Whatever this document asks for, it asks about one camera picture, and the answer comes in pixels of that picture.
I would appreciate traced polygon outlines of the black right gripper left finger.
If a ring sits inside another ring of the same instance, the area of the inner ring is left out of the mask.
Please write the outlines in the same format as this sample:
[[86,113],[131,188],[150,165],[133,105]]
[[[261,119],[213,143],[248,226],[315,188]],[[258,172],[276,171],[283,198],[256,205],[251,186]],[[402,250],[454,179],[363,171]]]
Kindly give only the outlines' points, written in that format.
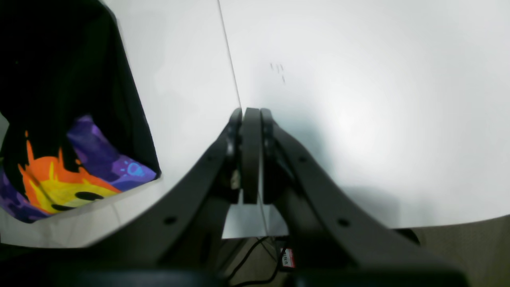
[[225,287],[216,258],[237,169],[242,109],[182,180],[133,221],[49,270],[49,287]]

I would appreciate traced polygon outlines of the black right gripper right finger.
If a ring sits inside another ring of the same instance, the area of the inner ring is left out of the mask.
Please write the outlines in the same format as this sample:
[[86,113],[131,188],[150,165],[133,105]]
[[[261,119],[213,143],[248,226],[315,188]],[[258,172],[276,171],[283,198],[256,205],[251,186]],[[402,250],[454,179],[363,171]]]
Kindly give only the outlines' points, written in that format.
[[282,216],[296,262],[293,287],[465,287],[466,276],[350,200],[270,110],[251,110],[263,202]]

